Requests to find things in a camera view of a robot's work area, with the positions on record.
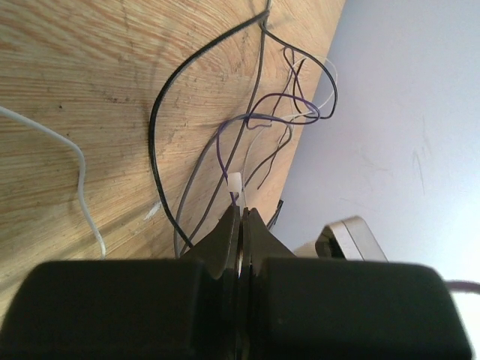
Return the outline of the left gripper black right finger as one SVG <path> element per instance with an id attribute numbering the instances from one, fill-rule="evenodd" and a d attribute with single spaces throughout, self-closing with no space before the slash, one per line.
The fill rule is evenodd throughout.
<path id="1" fill-rule="evenodd" d="M 471 359 L 452 288 L 427 266 L 296 256 L 246 211 L 249 359 Z"/>

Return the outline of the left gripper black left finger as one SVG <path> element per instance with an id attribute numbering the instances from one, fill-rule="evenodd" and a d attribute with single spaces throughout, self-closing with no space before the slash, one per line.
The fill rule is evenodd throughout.
<path id="1" fill-rule="evenodd" d="M 180 259 L 35 266 L 1 325 L 3 359 L 237 359 L 240 213 Z"/>

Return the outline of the white zip tie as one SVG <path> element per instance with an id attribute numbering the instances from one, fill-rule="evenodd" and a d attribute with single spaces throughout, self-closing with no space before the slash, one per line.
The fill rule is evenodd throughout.
<path id="1" fill-rule="evenodd" d="M 235 201 L 237 206 L 240 208 L 244 207 L 244 187 L 242 181 L 242 174 L 240 172 L 231 172 L 228 173 L 228 191 L 234 193 L 238 196 L 237 200 Z"/>

